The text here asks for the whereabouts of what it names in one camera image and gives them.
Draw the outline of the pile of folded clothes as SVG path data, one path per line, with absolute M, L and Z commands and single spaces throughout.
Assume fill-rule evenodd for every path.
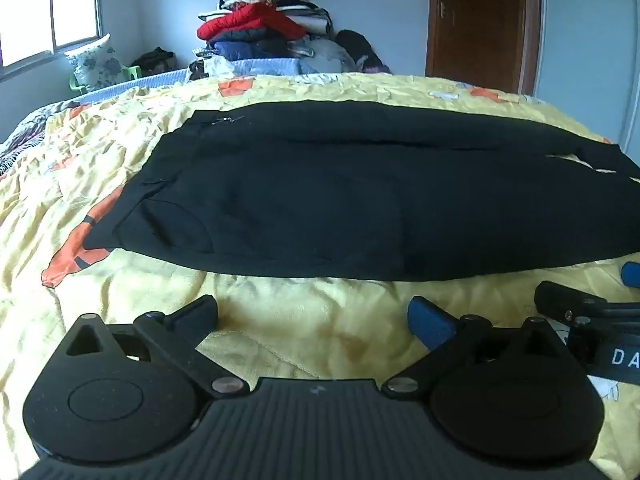
M 310 0 L 218 0 L 198 17 L 191 78 L 254 75 L 388 74 L 359 32 L 333 27 Z

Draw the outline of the blue quilted blanket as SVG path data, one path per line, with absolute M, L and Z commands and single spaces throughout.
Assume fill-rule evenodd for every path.
M 249 58 L 248 60 L 229 62 L 222 56 L 208 60 L 196 60 L 188 68 L 172 70 L 153 76 L 115 84 L 105 89 L 75 96 L 79 104 L 94 104 L 120 96 L 131 88 L 158 88 L 173 84 L 186 84 L 198 78 L 216 77 L 229 79 L 245 76 L 302 76 L 316 74 L 308 63 L 299 58 Z

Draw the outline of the window with grey frame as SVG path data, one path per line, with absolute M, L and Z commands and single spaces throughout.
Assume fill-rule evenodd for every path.
M 101 35 L 101 0 L 1 0 L 1 77 Z

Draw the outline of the white wardrobe with flower decals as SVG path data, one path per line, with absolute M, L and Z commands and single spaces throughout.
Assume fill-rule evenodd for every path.
M 639 0 L 541 0 L 535 96 L 626 150 L 639 125 Z

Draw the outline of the yellow carrot-print bedspread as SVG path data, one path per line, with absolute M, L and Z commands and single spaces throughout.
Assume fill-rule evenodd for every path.
M 262 376 L 385 380 L 424 355 L 406 325 L 414 296 L 454 315 L 483 315 L 499 326 L 517 326 L 532 315 L 534 290 L 545 280 L 611 301 L 638 300 L 638 292 L 620 280 L 620 260 L 463 281 L 384 284 L 237 278 L 116 250 L 50 284 L 50 262 L 91 208 L 136 174 L 160 138 L 196 110 L 303 100 L 482 113 L 588 134 L 553 105 L 528 96 L 386 74 L 203 79 L 134 89 L 53 116 L 43 142 L 1 178 L 3 478 L 15 479 L 36 462 L 23 424 L 25 398 L 68 328 L 87 312 L 109 323 L 129 323 L 144 312 L 171 312 L 212 295 L 220 322 L 202 350 L 249 382 Z

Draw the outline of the floral white pillow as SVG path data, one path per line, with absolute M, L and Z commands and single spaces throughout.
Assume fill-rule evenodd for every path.
M 77 83 L 88 92 L 126 81 L 124 66 L 112 45 L 111 35 L 65 53 Z

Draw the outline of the brown wooden door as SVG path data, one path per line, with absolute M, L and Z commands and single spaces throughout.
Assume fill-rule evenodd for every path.
M 531 94 L 540 23 L 541 0 L 430 0 L 425 73 Z

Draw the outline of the patterned patchwork bed sheet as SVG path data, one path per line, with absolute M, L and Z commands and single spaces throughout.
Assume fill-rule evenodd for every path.
M 74 100 L 52 103 L 34 110 L 26 116 L 1 144 L 0 176 L 3 176 L 28 148 L 36 146 L 43 140 L 48 119 L 58 113 L 72 110 L 79 106 Z

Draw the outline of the red jacket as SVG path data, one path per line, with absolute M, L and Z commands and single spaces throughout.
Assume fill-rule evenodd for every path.
M 236 30 L 268 28 L 275 30 L 287 40 L 302 39 L 306 30 L 285 14 L 263 2 L 242 6 L 239 10 L 213 18 L 201 25 L 196 31 L 198 39 L 210 41 L 223 32 Z

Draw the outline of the black bag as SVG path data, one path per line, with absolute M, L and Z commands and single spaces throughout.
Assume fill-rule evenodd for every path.
M 140 67 L 143 77 L 171 72 L 177 68 L 175 53 L 161 47 L 142 54 L 132 64 Z

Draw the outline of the green plastic chair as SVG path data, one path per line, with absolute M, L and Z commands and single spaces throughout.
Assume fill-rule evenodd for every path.
M 124 75 L 126 82 L 138 80 L 142 77 L 141 68 L 139 66 L 122 66 L 122 74 Z M 74 73 L 70 74 L 68 86 L 70 87 L 71 92 L 75 92 L 77 94 L 87 94 L 89 92 L 88 88 L 84 84 L 80 84 L 78 82 Z

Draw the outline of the black pants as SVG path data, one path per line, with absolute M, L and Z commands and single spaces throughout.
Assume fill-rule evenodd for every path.
M 370 102 L 198 110 L 89 249 L 270 278 L 426 282 L 639 248 L 639 169 L 529 120 Z

